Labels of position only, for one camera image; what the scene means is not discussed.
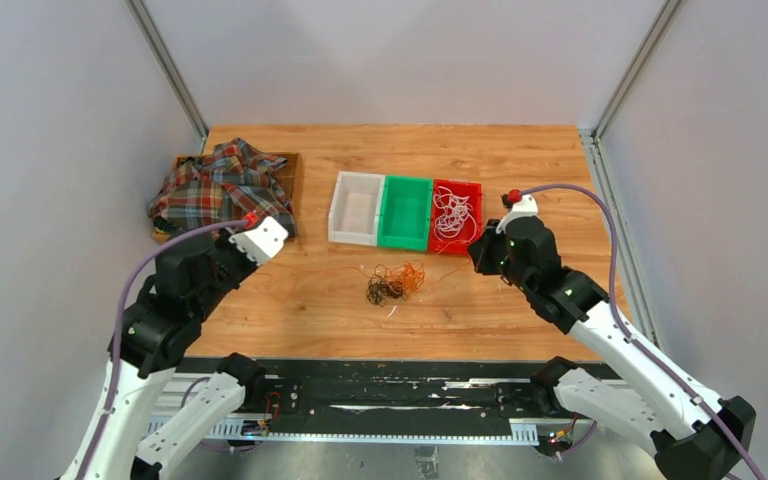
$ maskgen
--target wooden tabletop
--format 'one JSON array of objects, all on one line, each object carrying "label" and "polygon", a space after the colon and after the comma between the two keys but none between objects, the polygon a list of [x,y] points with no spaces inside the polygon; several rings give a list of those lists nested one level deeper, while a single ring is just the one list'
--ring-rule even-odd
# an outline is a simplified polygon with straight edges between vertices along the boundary
[{"label": "wooden tabletop", "polygon": [[[518,290],[498,277],[473,273],[468,257],[328,242],[328,210],[340,170],[480,183],[485,221],[505,213],[499,198],[513,188],[563,182],[592,189],[574,127],[216,126],[205,153],[235,137],[264,151],[303,155],[301,236],[225,298],[189,354],[598,359],[538,318]],[[565,264],[607,290],[610,249],[598,207],[569,191],[535,198]],[[378,264],[397,267],[410,261],[424,265],[425,284],[409,300],[384,307],[367,301],[367,278],[351,268],[371,273]]]}]

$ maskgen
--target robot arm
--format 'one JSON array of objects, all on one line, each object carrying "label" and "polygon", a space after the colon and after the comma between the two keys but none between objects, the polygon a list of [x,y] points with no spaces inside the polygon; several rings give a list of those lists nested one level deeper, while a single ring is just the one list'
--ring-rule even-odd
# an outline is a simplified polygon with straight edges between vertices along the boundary
[{"label": "robot arm", "polygon": [[[193,237],[155,259],[156,273],[146,279],[137,301],[125,310],[113,405],[104,409],[105,386],[75,459],[60,479],[167,478],[221,418],[256,395],[264,369],[232,354],[211,376],[209,388],[162,429],[140,441],[158,396],[187,348],[201,335],[201,324],[228,292],[281,250],[287,235],[275,219],[266,217],[242,233],[222,230],[216,240],[210,235]],[[105,385],[110,384],[112,370],[111,359]],[[100,422],[105,424],[94,442]],[[95,452],[81,472],[93,442]]]},{"label": "robot arm", "polygon": [[[669,480],[720,479],[740,460],[702,403],[748,447],[755,411],[741,397],[724,400],[692,378],[641,335],[587,275],[561,263],[551,230],[537,218],[530,195],[503,196],[509,213],[490,220],[469,246],[475,271],[500,275],[523,292],[534,311],[597,352],[633,390],[619,390],[557,357],[532,377],[546,410],[566,409],[634,441]],[[643,349],[651,352],[646,355]],[[664,367],[690,384],[690,396]]]}]

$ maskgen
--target green plastic bin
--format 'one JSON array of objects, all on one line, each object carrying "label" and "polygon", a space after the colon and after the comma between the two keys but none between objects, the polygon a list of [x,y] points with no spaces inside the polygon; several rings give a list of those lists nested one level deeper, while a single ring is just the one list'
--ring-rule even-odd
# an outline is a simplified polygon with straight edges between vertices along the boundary
[{"label": "green plastic bin", "polygon": [[388,175],[381,198],[378,246],[425,251],[431,228],[430,178]]}]

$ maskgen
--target cable bundle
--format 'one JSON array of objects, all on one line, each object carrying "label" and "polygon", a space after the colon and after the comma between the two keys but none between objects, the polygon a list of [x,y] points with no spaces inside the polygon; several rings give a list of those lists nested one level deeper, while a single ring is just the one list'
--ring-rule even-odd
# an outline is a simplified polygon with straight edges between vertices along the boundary
[{"label": "cable bundle", "polygon": [[434,236],[438,240],[450,240],[457,237],[467,220],[472,221],[473,231],[478,233],[478,223],[472,216],[472,205],[469,196],[458,196],[446,187],[437,187],[432,197],[434,206],[443,211],[434,219]]},{"label": "cable bundle", "polygon": [[378,265],[369,277],[366,286],[366,299],[374,305],[384,305],[388,298],[407,300],[419,291],[425,281],[425,269],[422,264],[416,268],[411,263],[389,269]]}]

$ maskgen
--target white cable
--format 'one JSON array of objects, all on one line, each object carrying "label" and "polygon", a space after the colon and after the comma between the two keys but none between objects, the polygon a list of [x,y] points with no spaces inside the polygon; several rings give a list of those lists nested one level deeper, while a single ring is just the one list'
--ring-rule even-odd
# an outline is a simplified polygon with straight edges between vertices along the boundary
[{"label": "white cable", "polygon": [[472,216],[469,196],[458,196],[446,187],[437,187],[432,199],[434,206],[443,210],[443,213],[434,219],[434,236],[438,240],[450,240],[457,237],[467,220],[472,221],[474,232],[469,241],[475,238],[475,234],[478,233],[478,222]]}]

